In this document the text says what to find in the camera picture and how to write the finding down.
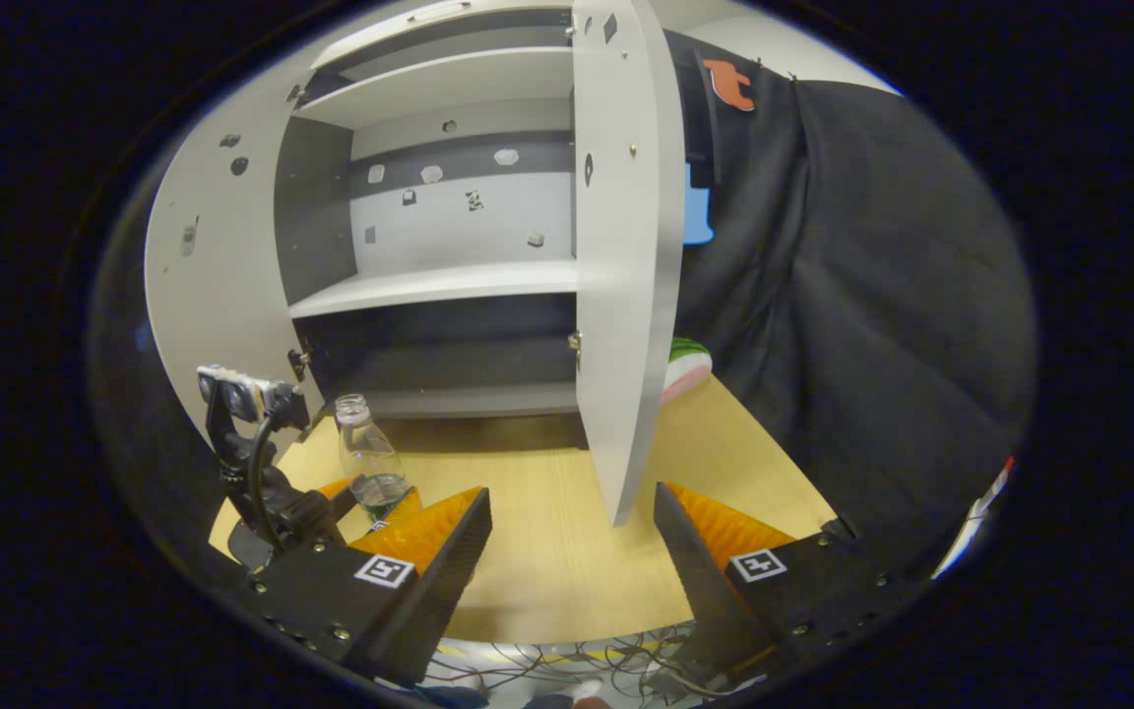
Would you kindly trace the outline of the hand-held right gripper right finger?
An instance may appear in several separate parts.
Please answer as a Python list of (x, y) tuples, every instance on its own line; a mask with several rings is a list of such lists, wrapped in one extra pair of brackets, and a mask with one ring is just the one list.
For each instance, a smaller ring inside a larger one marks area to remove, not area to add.
[(788, 680), (843, 655), (922, 586), (914, 522), (852, 534), (833, 520), (793, 539), (688, 487), (659, 482), (654, 521), (696, 627), (685, 677)]

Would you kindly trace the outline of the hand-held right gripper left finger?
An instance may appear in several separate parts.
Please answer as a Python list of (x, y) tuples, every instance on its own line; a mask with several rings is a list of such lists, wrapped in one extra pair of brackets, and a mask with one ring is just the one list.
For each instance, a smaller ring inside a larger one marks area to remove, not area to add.
[(346, 672), (411, 686), (426, 677), (491, 530), (489, 489), (473, 487), (352, 545), (298, 545), (232, 596)]

